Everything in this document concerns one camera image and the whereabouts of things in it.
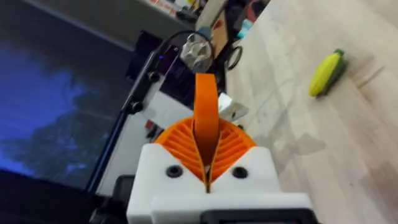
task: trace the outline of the screw hole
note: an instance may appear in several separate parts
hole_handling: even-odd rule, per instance
[[[166,170],[166,175],[170,178],[177,178],[182,175],[182,168],[178,165],[170,166]]]
[[[244,179],[244,178],[248,177],[249,173],[248,173],[248,170],[246,170],[243,167],[235,167],[232,170],[232,175],[238,179]]]

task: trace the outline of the wall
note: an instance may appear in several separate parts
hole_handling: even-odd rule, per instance
[[[134,47],[140,30],[166,38],[191,28],[145,0],[23,1],[129,49]]]

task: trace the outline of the yellow object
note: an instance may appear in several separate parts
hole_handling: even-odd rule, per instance
[[[341,56],[341,54],[335,52],[327,56],[327,58],[325,58],[321,64],[319,64],[318,68],[315,70],[314,76],[311,79],[311,84],[308,89],[308,94],[310,96],[316,96],[324,89],[331,74],[338,65]]]

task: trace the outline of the white plastic part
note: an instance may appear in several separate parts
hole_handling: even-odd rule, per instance
[[[253,147],[222,174],[211,193],[196,176],[183,167],[183,175],[170,178],[166,168],[181,163],[159,144],[146,144],[141,152],[132,188],[127,219],[129,224],[199,223],[209,210],[309,208],[306,194],[280,191],[271,154],[264,147]],[[248,177],[237,179],[233,168],[248,170]]]
[[[235,167],[245,168],[248,176],[245,179],[234,177]],[[271,153],[264,147],[252,147],[211,184],[210,191],[212,194],[230,195],[280,192]]]
[[[173,165],[183,168],[183,174],[178,178],[170,178],[165,173],[167,168]],[[163,146],[145,144],[127,208],[127,219],[130,224],[152,223],[151,203],[156,195],[179,198],[186,195],[199,197],[205,194],[203,182],[181,165]]]
[[[249,112],[249,108],[234,101],[230,96],[221,93],[218,97],[218,114],[227,121],[235,121]]]

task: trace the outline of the wooden table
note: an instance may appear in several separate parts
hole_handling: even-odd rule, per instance
[[[323,223],[398,223],[398,1],[273,0],[239,43],[227,93],[269,148],[284,191],[306,192]],[[307,95],[336,48],[348,71]]]

